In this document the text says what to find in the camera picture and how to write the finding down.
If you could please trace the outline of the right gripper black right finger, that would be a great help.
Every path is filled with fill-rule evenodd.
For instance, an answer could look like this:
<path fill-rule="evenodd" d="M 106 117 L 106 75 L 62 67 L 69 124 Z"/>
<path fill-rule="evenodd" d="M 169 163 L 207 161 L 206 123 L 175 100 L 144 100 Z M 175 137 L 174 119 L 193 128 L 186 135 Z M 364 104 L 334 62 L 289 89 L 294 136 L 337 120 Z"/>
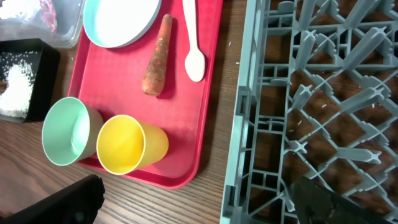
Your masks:
<path fill-rule="evenodd" d="M 291 185 L 291 199 L 301 224 L 389 224 L 306 177 Z"/>

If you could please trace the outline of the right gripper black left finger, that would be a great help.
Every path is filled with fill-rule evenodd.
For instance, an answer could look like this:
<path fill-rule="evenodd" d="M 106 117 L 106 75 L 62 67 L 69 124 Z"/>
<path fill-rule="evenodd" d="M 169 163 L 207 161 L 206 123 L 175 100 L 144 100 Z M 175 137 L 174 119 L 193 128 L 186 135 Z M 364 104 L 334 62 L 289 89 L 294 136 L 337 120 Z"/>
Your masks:
<path fill-rule="evenodd" d="M 102 178 L 91 174 L 13 215 L 1 218 L 1 224 L 92 224 L 104 203 L 104 193 Z"/>

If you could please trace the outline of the mint green bowl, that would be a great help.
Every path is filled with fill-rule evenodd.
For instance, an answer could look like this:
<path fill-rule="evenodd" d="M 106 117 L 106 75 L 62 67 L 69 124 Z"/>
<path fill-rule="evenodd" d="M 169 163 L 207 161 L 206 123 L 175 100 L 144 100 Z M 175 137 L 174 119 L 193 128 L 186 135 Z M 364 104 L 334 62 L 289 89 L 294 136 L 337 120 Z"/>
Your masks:
<path fill-rule="evenodd" d="M 96 153 L 97 137 L 103 125 L 98 110 L 78 98 L 62 98 L 50 108 L 44 120 L 44 153 L 57 166 L 86 159 Z"/>

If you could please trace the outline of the yellow plastic cup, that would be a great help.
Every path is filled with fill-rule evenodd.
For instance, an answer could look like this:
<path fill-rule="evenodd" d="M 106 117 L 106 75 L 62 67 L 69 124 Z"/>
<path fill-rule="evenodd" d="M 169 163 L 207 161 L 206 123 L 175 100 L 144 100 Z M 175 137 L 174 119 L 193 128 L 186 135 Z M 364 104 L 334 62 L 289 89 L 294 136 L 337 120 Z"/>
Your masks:
<path fill-rule="evenodd" d="M 125 175 L 162 160 L 169 149 L 165 131 L 132 116 L 113 116 L 102 126 L 96 153 L 103 168 Z"/>

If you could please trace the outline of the white rice pile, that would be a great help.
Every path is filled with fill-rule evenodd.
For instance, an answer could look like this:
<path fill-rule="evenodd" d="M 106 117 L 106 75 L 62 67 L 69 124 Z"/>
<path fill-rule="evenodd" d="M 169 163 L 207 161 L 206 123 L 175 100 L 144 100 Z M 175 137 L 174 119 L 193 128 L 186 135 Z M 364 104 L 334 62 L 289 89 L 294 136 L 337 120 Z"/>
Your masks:
<path fill-rule="evenodd" d="M 34 62 L 38 51 L 2 52 L 1 82 L 5 90 L 1 93 L 1 115 L 26 118 L 37 70 Z"/>

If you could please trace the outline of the orange carrot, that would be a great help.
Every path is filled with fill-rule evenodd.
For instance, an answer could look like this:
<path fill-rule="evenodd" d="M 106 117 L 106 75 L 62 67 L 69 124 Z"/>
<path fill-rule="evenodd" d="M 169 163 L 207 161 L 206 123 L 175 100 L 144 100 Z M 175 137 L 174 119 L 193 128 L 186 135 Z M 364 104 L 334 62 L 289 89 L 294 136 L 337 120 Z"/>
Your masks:
<path fill-rule="evenodd" d="M 155 41 L 154 53 L 142 79 L 141 89 L 149 96 L 159 96 L 164 89 L 172 21 L 173 17 L 170 14 L 163 16 Z"/>

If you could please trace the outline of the red snack wrapper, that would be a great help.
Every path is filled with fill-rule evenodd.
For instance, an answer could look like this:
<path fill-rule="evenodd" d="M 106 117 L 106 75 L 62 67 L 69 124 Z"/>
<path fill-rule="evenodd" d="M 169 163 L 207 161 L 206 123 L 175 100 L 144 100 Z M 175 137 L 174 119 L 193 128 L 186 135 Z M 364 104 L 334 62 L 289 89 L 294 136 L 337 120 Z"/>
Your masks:
<path fill-rule="evenodd" d="M 55 4 L 52 0 L 40 0 L 39 4 L 42 10 L 43 22 L 48 26 L 52 33 L 56 33 L 58 24 Z"/>

